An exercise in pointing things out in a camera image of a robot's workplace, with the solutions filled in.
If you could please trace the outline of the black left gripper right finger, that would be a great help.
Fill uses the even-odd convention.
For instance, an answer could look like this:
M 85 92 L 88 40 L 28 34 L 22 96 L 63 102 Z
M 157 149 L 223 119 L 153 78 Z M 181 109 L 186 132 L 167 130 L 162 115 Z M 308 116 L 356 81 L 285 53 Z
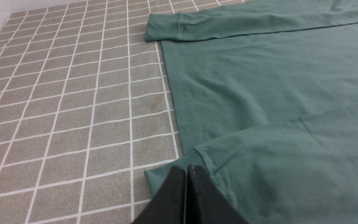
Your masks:
M 187 172 L 186 222 L 188 224 L 247 224 L 223 197 L 202 166 Z

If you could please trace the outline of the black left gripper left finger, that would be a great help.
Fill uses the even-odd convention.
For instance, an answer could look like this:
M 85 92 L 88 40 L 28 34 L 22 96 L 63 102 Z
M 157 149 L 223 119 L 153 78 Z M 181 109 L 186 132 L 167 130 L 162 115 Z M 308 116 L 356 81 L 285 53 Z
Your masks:
M 134 224 L 183 224 L 186 174 L 177 166 L 171 167 L 162 186 Z

